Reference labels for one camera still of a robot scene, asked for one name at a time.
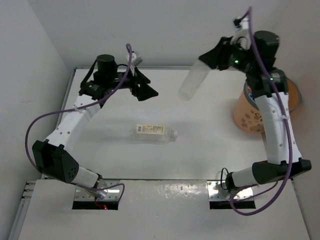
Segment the clear unlabelled bottle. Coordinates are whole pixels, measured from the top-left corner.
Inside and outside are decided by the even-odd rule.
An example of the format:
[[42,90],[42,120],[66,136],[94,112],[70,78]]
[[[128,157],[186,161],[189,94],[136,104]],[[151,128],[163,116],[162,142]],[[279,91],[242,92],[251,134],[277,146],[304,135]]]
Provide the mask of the clear unlabelled bottle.
[[193,98],[199,87],[207,77],[211,68],[200,60],[197,60],[190,68],[186,78],[178,90],[178,97],[183,101]]

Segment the yellow label bottle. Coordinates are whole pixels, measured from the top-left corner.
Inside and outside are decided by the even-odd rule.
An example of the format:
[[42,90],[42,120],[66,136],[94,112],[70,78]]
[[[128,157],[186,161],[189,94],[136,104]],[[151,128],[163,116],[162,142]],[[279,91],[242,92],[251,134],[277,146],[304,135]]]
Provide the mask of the yellow label bottle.
[[178,132],[170,127],[156,124],[137,124],[131,131],[129,139],[134,143],[167,144],[175,142]]

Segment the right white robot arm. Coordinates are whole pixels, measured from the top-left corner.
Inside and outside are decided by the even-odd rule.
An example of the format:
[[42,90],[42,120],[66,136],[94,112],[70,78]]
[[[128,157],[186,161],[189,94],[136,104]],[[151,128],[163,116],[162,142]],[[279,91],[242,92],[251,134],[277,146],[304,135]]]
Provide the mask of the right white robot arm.
[[274,67],[279,37],[260,30],[253,34],[253,39],[250,48],[244,49],[238,41],[223,36],[212,50],[198,58],[213,70],[233,67],[245,73],[264,127],[267,159],[228,173],[225,186],[229,193],[246,186],[282,181],[286,176],[294,178],[312,168],[311,161],[303,159],[295,143],[287,76]]

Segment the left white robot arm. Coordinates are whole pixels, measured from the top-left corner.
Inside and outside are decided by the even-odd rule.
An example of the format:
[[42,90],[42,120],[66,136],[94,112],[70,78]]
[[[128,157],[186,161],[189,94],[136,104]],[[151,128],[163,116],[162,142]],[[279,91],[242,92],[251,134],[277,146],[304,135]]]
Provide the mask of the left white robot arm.
[[140,55],[132,52],[127,60],[126,70],[119,72],[114,56],[96,57],[80,83],[73,107],[64,111],[66,116],[45,140],[37,140],[32,146],[36,169],[41,174],[85,189],[97,189],[101,175],[80,166],[71,155],[77,138],[115,91],[128,89],[138,101],[158,96],[149,85],[151,81],[137,68],[142,62]]

